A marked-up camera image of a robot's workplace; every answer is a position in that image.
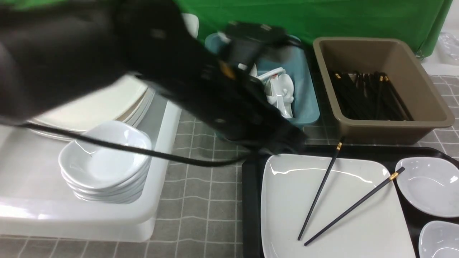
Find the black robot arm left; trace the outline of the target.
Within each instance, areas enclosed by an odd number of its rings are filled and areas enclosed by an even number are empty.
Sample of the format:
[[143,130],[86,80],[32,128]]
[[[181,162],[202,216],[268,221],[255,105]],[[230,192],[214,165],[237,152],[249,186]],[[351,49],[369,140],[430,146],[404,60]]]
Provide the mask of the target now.
[[297,152],[305,133],[261,85],[188,32],[172,0],[71,0],[1,11],[1,123],[20,125],[127,74],[250,150]]

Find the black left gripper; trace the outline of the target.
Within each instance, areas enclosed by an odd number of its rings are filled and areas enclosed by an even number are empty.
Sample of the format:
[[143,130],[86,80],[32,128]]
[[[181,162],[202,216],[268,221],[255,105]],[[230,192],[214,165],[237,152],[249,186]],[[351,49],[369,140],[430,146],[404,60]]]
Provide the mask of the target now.
[[204,49],[190,59],[200,75],[180,83],[173,102],[255,153],[302,150],[306,135],[269,103],[262,82],[249,74],[269,51],[302,49],[300,39],[281,27],[243,22],[228,24],[223,34],[229,42],[216,55]]

